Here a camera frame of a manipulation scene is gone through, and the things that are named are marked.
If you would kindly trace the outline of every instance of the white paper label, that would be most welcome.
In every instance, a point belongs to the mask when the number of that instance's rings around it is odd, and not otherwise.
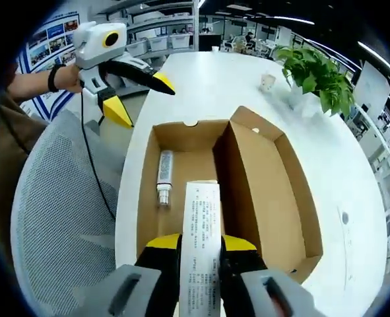
[[[180,261],[180,316],[220,316],[220,188],[188,182]]]

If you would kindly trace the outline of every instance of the black wristband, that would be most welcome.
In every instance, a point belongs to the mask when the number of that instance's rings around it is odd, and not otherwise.
[[[55,86],[54,78],[57,71],[60,69],[60,67],[64,67],[64,64],[55,64],[54,67],[51,69],[51,73],[49,73],[48,76],[48,90],[51,92],[57,92],[58,88]]]

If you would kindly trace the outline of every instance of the person's hand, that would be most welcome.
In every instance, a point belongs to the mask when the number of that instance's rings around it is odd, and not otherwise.
[[[73,93],[81,92],[79,68],[75,64],[59,68],[55,74],[54,85],[59,90],[65,89]]]

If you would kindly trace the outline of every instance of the white table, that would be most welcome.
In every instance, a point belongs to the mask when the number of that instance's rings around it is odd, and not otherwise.
[[[175,96],[150,91],[130,142],[121,177],[115,226],[115,262],[134,264],[139,185],[148,134],[164,122],[228,119],[247,106],[283,130],[309,182],[321,227],[323,257],[303,283],[328,316],[362,316],[381,287],[387,231],[381,195],[369,163],[338,117],[297,117],[275,96],[289,86],[281,66],[236,53],[171,55],[162,72]],[[263,73],[276,77],[273,96],[258,86]],[[348,214],[348,224],[341,221]]]

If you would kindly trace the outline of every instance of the poster on wall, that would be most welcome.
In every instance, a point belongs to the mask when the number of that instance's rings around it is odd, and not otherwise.
[[[39,73],[52,69],[55,64],[74,63],[73,32],[80,23],[77,11],[57,14],[47,20],[20,53],[18,58],[20,72]],[[28,102],[33,103],[43,119],[51,121],[72,97],[71,92],[62,90],[43,94]]]

